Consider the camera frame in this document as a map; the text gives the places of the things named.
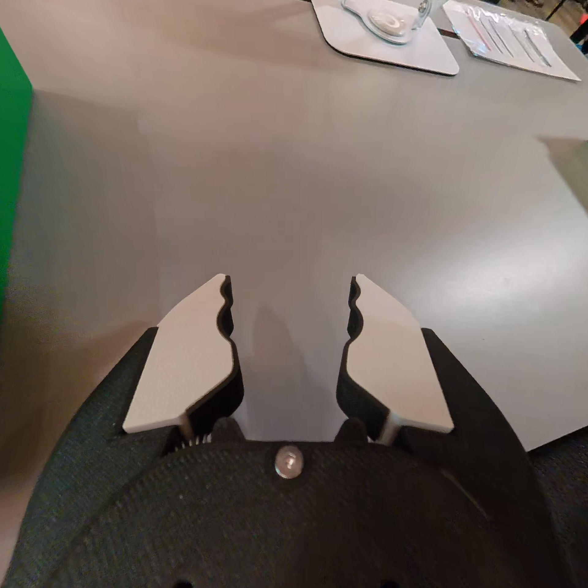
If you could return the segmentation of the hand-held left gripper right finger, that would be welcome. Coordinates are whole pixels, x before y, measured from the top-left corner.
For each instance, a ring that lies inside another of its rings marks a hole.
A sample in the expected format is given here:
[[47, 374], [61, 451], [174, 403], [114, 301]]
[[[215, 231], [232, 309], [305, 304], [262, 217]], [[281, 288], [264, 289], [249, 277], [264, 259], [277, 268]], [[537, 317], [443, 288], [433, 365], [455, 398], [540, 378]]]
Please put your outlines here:
[[454, 422], [419, 322], [364, 274], [352, 277], [348, 341], [336, 400], [371, 443], [390, 446], [402, 428], [449, 434]]

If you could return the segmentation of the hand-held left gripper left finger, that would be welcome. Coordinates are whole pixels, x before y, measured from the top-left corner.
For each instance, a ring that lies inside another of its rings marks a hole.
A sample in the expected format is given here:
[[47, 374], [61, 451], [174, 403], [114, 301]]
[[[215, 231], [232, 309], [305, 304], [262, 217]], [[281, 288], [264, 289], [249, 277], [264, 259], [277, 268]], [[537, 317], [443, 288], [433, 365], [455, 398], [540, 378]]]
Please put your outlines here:
[[231, 278], [217, 274], [164, 316], [123, 421], [125, 433], [174, 427], [192, 445], [234, 414], [244, 385], [231, 339], [232, 305]]

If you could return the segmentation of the grey desk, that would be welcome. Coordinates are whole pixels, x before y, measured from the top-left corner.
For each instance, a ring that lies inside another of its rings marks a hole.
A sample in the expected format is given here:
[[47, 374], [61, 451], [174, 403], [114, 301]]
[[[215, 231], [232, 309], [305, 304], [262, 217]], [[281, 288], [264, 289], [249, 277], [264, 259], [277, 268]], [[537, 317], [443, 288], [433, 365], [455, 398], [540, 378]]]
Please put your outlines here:
[[327, 440], [350, 279], [434, 330], [525, 449], [587, 426], [579, 83], [327, 46], [305, 1], [1, 1], [34, 101], [1, 331], [1, 580], [42, 467], [122, 355], [231, 276], [250, 439]]

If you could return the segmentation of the white desk stand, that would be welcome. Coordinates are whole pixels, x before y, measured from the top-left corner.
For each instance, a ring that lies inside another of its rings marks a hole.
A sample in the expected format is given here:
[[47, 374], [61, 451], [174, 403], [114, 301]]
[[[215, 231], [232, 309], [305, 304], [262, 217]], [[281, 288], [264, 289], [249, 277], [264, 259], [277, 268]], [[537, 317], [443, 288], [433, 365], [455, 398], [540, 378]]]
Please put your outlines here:
[[432, 15], [445, 1], [311, 1], [327, 44], [365, 61], [453, 77], [459, 65]]

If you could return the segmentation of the person's dark clothing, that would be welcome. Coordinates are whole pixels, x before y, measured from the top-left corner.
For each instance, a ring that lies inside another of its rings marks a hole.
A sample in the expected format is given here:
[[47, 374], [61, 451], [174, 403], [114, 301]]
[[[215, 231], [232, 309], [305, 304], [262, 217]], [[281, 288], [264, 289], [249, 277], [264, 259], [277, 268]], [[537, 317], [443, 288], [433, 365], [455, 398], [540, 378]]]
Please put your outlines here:
[[587, 587], [587, 428], [528, 452], [575, 587]]

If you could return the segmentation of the green plastic bin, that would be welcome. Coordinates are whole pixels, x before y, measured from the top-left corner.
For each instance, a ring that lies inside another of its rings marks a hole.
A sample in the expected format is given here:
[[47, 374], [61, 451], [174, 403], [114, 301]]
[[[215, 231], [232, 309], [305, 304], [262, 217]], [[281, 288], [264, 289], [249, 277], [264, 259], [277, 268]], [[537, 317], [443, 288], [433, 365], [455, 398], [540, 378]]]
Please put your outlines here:
[[1, 316], [33, 105], [33, 86], [1, 31]]

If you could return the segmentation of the clear plastic document sleeve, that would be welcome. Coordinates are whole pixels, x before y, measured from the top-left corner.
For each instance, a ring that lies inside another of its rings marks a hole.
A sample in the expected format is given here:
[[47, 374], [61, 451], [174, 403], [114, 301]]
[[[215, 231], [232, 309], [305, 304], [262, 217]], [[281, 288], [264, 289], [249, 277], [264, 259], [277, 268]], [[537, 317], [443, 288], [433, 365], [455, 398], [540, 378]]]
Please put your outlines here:
[[460, 1], [445, 2], [443, 11], [472, 55], [547, 77], [581, 81], [554, 50], [541, 26]]

